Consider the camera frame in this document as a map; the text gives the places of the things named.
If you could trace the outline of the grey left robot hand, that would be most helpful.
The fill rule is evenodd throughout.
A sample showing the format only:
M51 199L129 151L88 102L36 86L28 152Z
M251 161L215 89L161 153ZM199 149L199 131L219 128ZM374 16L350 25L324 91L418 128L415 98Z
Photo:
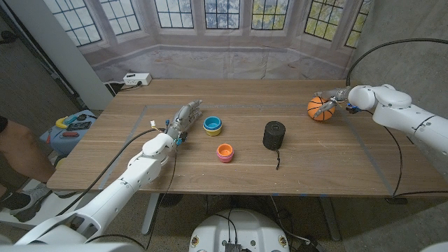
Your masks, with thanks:
M192 101L174 115L174 119L168 126L166 134L172 139L177 139L181 133L187 132L190 126L198 119L202 112L200 111L200 104L202 100Z

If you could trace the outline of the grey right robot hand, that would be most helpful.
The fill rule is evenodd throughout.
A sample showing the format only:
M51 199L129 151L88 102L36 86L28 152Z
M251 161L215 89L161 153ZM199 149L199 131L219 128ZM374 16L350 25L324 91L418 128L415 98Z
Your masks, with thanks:
M351 87L335 88L333 90L325 90L322 92L315 92L314 97L320 97L325 100L323 105L314 114L314 118L320 116L323 112L329 111L334 108L340 102L344 102L348 99Z

